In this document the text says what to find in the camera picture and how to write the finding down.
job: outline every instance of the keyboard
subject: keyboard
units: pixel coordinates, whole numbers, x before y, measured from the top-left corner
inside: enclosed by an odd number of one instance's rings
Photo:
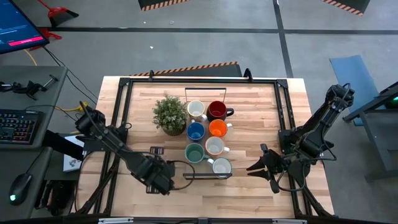
[[[43,112],[0,109],[0,144],[33,143]]]

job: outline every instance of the plant pot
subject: plant pot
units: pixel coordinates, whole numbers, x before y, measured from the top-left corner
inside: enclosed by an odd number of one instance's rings
[[[162,127],[162,129],[163,129],[163,131],[164,131],[166,134],[168,134],[169,136],[179,136],[180,134],[182,134],[182,133],[184,132],[184,130],[185,130],[186,127],[187,127],[187,123],[185,122],[184,126],[183,126],[182,129],[180,129],[180,130],[172,130],[172,131],[169,131],[169,130],[164,129],[163,127]]]

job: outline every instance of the concrete floor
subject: concrete floor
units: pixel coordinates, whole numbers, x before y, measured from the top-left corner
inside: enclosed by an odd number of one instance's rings
[[[80,13],[64,27],[277,28],[272,0],[191,0],[148,12],[141,12],[135,0],[47,2]],[[47,11],[37,1],[16,3],[37,26],[50,25]],[[285,29],[398,30],[395,0],[371,1],[363,17],[320,0],[279,0],[279,4]],[[286,77],[278,34],[211,31],[57,32],[63,39],[52,41],[48,48],[96,95],[105,75],[218,62],[238,61],[242,69],[249,67],[256,77]],[[337,83],[329,62],[331,57],[361,54],[379,91],[397,81],[396,35],[288,34],[286,41],[293,75],[305,79],[312,111],[321,105],[329,86]],[[32,55],[39,65],[55,65],[42,49]],[[0,65],[31,64],[23,51],[0,56]],[[60,107],[73,108],[78,100],[88,101],[65,83],[58,101]],[[74,130],[73,121],[56,111],[50,129],[68,133]],[[336,162],[325,163],[336,215],[397,223],[398,179],[368,184],[363,177],[379,168],[364,129],[337,119],[326,139],[335,143],[333,151],[338,157]]]

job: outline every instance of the orange mug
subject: orange mug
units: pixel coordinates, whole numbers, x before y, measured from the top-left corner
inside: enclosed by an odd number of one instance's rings
[[[223,137],[230,127],[232,127],[231,123],[227,124],[222,119],[216,119],[209,124],[209,131],[214,136]]]

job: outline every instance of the red dustpan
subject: red dustpan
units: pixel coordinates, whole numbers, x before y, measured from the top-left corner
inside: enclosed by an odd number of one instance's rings
[[[57,27],[60,24],[76,18],[79,16],[79,14],[72,12],[71,10],[64,8],[64,7],[49,7],[46,5],[46,3],[43,2],[43,0],[38,0],[43,6],[45,6],[47,9],[49,9],[49,14],[48,17],[51,22],[52,27]]]

